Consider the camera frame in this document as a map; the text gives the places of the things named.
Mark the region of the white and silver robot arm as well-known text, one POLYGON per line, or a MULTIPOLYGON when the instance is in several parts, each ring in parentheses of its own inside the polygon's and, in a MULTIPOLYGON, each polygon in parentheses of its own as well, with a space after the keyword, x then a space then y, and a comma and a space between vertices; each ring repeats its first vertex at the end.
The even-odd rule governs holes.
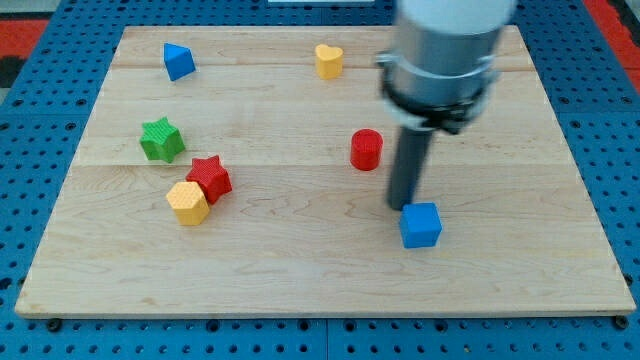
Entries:
POLYGON ((485 109, 495 49, 515 0, 399 0, 390 48, 380 53, 381 95, 413 132, 459 133, 485 109))

